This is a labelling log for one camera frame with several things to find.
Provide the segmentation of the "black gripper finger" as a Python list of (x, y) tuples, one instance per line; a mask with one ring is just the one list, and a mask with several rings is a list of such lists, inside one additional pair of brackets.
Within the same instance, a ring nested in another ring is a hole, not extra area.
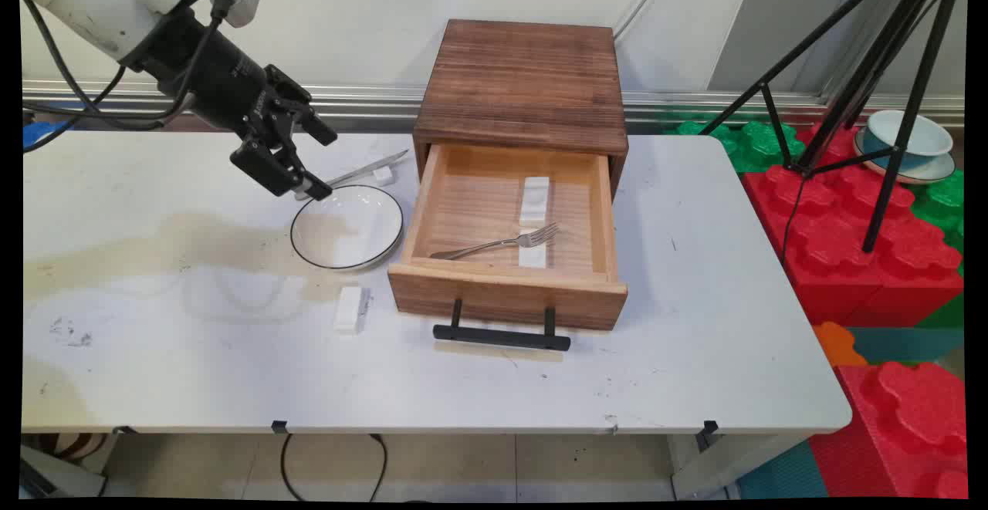
[(293, 141), (293, 120), (248, 122), (230, 161), (276, 197), (295, 191), (322, 200), (333, 188), (307, 170)]
[(272, 88), (271, 104), (283, 113), (293, 117), (319, 144), (328, 147), (337, 139), (337, 134), (319, 117), (312, 103), (312, 96), (299, 83), (288, 77), (276, 65), (267, 65), (267, 82)]

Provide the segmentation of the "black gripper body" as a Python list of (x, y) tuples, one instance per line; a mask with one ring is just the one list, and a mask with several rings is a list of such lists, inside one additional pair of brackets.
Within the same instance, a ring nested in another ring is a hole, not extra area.
[[(160, 92), (176, 98), (206, 32), (207, 26), (194, 15), (166, 15), (151, 35), (124, 57), (123, 64), (135, 72), (148, 72)], [(193, 99), (188, 110), (213, 127), (239, 135), (265, 134), (269, 122), (257, 114), (256, 102), (267, 85), (262, 67), (216, 31), (205, 43), (191, 74), (188, 94)]]

